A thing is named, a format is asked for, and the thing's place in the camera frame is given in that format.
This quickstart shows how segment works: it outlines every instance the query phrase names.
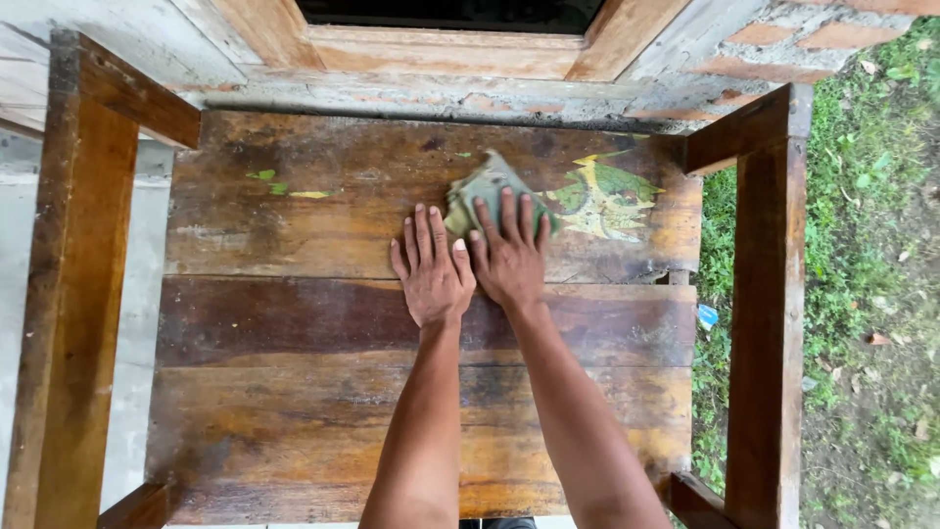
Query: paint chip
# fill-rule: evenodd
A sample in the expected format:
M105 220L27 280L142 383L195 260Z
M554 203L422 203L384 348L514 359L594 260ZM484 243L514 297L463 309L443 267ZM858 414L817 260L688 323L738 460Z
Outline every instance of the paint chip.
M248 178L257 178L258 180L271 180L274 177L274 169L265 169L258 172L249 172L246 174Z
M290 193L292 197L303 197L305 199L324 199L335 194L334 191L293 191Z
M272 195L285 195L287 194L288 185L284 182L275 182L273 184L268 184L271 188L269 193Z

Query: wooden chair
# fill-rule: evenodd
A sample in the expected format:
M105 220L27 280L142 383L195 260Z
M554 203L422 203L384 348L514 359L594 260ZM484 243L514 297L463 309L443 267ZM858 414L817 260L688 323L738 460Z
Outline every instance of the wooden chair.
M618 191L630 207L650 209L635 241L608 240L623 231L559 237L549 259L556 320L688 527L797 526L810 87L786 85L690 136L200 113L84 35L56 31L49 94L5 528L355 520L400 388L369 384L403 383L416 334L381 253L398 229L389 223L415 200L442 199L447 179L478 163L448 155L442 142L454 152L489 141L506 145L537 189L552 183L539 164L577 156L561 182L585 187L560 187L556 200L589 200L578 195L586 181L613 170L585 152L627 152L616 170L651 175L636 196ZM138 131L198 151L180 151L174 167L150 482L99 516ZM338 149L344 134L358 150L315 152ZM401 160L428 165L415 176ZM697 269L696 175L735 160L723 500L688 472L695 291L682 283ZM396 172L368 169L384 164ZM427 176L431 168L446 178ZM345 187L312 187L331 182ZM643 193L663 194L637 205ZM372 205L355 209L361 203ZM631 282L652 265L673 284L604 284ZM465 320L463 449L476 470L464 469L462 514L563 512L505 320L482 297ZM351 330L341 343L343 329ZM665 331L653 340L657 329ZM316 444L285 449L303 442L298 432ZM658 448L671 442L679 448ZM534 466L516 458L526 452ZM494 479L494 469L515 467L526 479ZM311 473L321 482L308 483ZM355 478L327 483L336 473Z

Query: wooden frame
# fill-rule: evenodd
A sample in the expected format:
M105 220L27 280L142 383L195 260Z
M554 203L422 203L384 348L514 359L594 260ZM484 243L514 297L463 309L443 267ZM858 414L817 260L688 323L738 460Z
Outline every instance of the wooden frame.
M98 510L138 130L196 148L200 113L78 32L56 30L51 55L3 526L161 527L168 484ZM685 140L687 173L738 161L728 489L671 476L690 529L798 523L811 101L787 85Z
M199 120L199 110L81 33L53 32L8 529L98 524L138 131L194 148ZM102 516L124 529L153 525L159 490L147 485Z
M293 0L260 9L251 0L211 1L273 69L425 73L614 81L689 0L606 0L582 37L391 27L307 25ZM200 0L174 0L177 4ZM217 27L205 9L196 25Z
M738 162L722 501L674 474L669 507L690 529L796 527L803 377L803 246L812 87L786 85L688 138L686 172Z

